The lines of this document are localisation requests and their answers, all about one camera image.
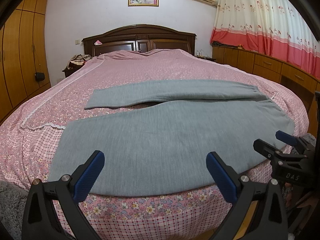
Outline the grey knit pants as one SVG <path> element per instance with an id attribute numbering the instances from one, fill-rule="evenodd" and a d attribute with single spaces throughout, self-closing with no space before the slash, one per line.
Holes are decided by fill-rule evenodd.
<path id="1" fill-rule="evenodd" d="M 127 111 L 79 119 L 63 131 L 49 181 L 74 171 L 95 151 L 105 156 L 92 193 L 155 196 L 213 183 L 206 155 L 215 151 L 236 172 L 264 161 L 253 149 L 262 139 L 276 148 L 276 132 L 293 120 L 256 86 L 222 80 L 161 80 L 93 92 L 91 108 Z"/>

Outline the grey fluffy rug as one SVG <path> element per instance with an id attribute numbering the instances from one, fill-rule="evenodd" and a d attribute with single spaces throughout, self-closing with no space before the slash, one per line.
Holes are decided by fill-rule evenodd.
<path id="1" fill-rule="evenodd" d="M 28 192 L 1 181 L 1 239 L 22 239 L 22 222 Z"/>

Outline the low wooden cabinet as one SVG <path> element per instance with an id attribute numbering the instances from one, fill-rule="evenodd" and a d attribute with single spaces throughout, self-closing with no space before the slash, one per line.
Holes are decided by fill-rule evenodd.
<path id="1" fill-rule="evenodd" d="M 212 58 L 265 79 L 277 82 L 293 91 L 303 102 L 309 118 L 308 133 L 317 135 L 317 101 L 319 80 L 300 68 L 270 56 L 236 47 L 213 46 Z"/>

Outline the pink floral bedspread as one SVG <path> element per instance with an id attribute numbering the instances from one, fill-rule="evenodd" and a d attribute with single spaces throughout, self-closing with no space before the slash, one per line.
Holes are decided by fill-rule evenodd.
<path id="1" fill-rule="evenodd" d="M 1 125 L 1 183 L 28 192 L 55 181 L 96 150 L 104 168 L 80 204 L 102 239 L 191 239 L 216 229 L 226 203 L 206 168 L 215 151 L 237 172 L 267 182 L 253 149 L 282 130 L 304 135 L 294 92 L 176 49 L 115 51 L 22 104 Z"/>

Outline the cream and red curtain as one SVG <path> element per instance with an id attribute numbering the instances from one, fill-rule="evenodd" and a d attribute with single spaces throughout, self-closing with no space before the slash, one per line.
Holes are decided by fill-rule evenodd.
<path id="1" fill-rule="evenodd" d="M 289 0 L 218 0 L 210 42 L 241 46 L 319 77 L 319 42 Z"/>

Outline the small black hanging bag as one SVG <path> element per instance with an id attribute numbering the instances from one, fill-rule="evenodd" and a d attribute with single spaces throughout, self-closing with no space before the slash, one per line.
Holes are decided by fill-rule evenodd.
<path id="1" fill-rule="evenodd" d="M 35 80 L 36 82 L 44 81 L 46 78 L 45 74 L 43 72 L 36 72 L 35 73 Z"/>

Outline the wooden wardrobe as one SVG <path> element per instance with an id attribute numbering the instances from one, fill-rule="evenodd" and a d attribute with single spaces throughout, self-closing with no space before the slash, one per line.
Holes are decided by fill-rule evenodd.
<path id="1" fill-rule="evenodd" d="M 51 87 L 44 44 L 47 0 L 23 0 L 1 27 L 1 122 Z M 35 73 L 44 81 L 36 82 Z"/>

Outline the clothes pile on nightstand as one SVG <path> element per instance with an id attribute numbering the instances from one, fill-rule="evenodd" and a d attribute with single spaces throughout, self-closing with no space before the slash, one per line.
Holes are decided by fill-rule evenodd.
<path id="1" fill-rule="evenodd" d="M 77 54 L 74 55 L 67 63 L 66 69 L 82 67 L 87 61 L 92 58 L 91 55 Z"/>

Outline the dark wooden headboard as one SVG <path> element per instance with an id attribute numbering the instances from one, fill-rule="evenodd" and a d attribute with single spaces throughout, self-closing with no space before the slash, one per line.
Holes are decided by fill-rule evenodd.
<path id="1" fill-rule="evenodd" d="M 104 34 L 84 38 L 85 54 L 99 56 L 113 51 L 137 51 L 145 53 L 153 49 L 181 49 L 195 54 L 196 34 L 152 25 L 134 24 L 113 29 Z M 99 40 L 102 44 L 95 46 Z"/>

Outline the pink item on headboard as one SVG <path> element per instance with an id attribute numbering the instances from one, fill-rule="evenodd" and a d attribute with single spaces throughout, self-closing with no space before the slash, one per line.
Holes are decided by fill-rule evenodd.
<path id="1" fill-rule="evenodd" d="M 97 40 L 95 43 L 94 43 L 94 45 L 95 46 L 99 46 L 99 45 L 101 45 L 102 43 L 99 41 L 99 40 Z"/>

